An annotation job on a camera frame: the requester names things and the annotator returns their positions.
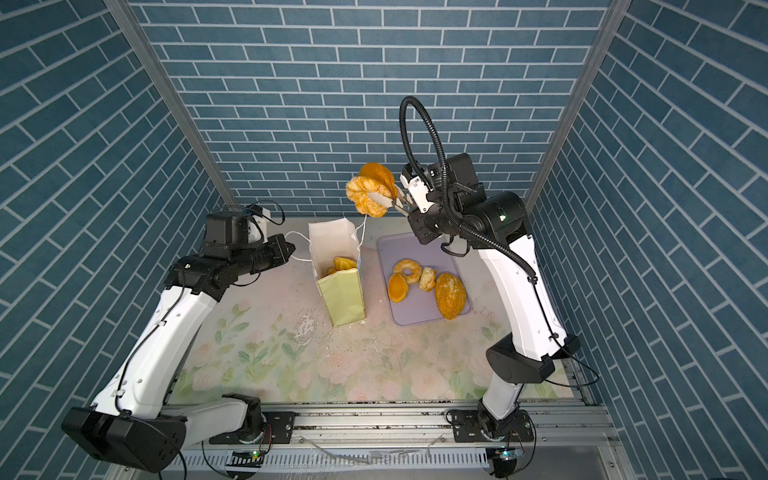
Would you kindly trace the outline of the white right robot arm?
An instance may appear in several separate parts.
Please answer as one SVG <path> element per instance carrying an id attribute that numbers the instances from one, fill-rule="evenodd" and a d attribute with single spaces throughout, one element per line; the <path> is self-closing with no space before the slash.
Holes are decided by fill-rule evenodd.
<path id="1" fill-rule="evenodd" d="M 535 241 L 523 200 L 512 192 L 488 196 L 470 157 L 460 154 L 430 166 L 403 167 L 399 198 L 419 242 L 459 237 L 478 251 L 489 269 L 511 331 L 486 351 L 491 381 L 477 414 L 461 421 L 456 435 L 475 428 L 491 441 L 533 435 L 519 407 L 525 386 L 548 381 L 555 363 L 573 359 L 577 336 L 557 319 L 543 284 Z"/>

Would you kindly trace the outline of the white paper gift bag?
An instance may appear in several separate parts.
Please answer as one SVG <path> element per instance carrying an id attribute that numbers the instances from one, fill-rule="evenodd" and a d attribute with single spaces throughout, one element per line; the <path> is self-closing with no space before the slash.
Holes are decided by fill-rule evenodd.
<path id="1" fill-rule="evenodd" d="M 363 225 L 347 219 L 308 225 L 309 257 L 297 258 L 311 264 L 316 285 L 333 326 L 366 318 L 361 283 L 361 246 L 358 234 Z"/>

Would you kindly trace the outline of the large twisted golden bread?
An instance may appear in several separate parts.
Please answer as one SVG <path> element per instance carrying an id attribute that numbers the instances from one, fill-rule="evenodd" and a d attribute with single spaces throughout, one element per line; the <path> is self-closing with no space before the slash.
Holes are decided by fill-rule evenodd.
<path id="1" fill-rule="evenodd" d="M 346 184 L 345 191 L 358 213 L 374 218 L 385 216 L 388 209 L 373 202 L 368 197 L 369 192 L 379 193 L 392 199 L 397 197 L 393 174 L 388 168 L 378 163 L 365 164 L 359 174 Z"/>

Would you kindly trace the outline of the yellow half-moon bread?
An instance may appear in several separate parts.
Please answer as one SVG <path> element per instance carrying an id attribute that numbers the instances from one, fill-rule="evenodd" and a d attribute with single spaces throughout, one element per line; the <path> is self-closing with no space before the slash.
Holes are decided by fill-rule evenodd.
<path id="1" fill-rule="evenodd" d="M 333 266 L 337 271 L 350 270 L 357 267 L 357 261 L 351 258 L 337 256 L 333 259 Z"/>

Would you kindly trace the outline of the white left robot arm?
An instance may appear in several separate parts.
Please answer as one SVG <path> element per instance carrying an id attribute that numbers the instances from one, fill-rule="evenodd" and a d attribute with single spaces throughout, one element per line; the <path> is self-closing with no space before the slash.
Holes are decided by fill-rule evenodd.
<path id="1" fill-rule="evenodd" d="M 169 407 L 166 395 L 189 347 L 214 307 L 240 277 L 286 264 L 295 251 L 266 225 L 274 201 L 207 215 L 200 250 L 170 268 L 155 311 L 116 374 L 87 407 L 65 415 L 63 432 L 99 461 L 160 473 L 183 449 L 219 435 L 244 444 L 270 429 L 257 397 L 227 394 L 215 401 Z"/>

